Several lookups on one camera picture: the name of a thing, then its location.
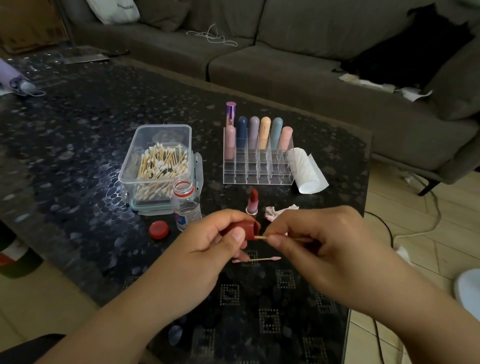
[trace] fingernail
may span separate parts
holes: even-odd
[[[242,243],[245,240],[245,230],[241,227],[236,227],[231,231],[232,237],[238,242]]]
[[[269,243],[274,248],[278,248],[282,243],[282,240],[278,235],[269,235],[267,237],[267,243]]]

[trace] person's right hand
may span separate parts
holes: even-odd
[[[312,249],[312,244],[297,243],[285,233],[310,236],[322,245]],[[370,316],[377,316],[382,305],[394,300],[408,301],[402,297],[408,290],[402,287],[418,281],[419,274],[348,206],[287,210],[270,224],[265,236],[318,292]]]

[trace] green container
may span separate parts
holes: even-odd
[[[0,221],[0,274],[8,278],[24,277],[42,264],[35,253]]]

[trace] person's left hand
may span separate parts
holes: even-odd
[[[190,312],[212,291],[218,274],[232,258],[248,261],[245,231],[235,228],[221,237],[230,223],[254,220],[236,210],[222,210],[189,225],[157,261],[122,295],[141,308],[145,324],[157,330]]]

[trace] sofa leg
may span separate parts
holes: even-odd
[[[425,186],[425,188],[418,193],[418,196],[425,196],[434,187],[436,187],[437,185],[440,184],[440,182],[435,181],[435,180],[431,180],[430,178],[427,178],[427,180],[428,180],[428,185]]]

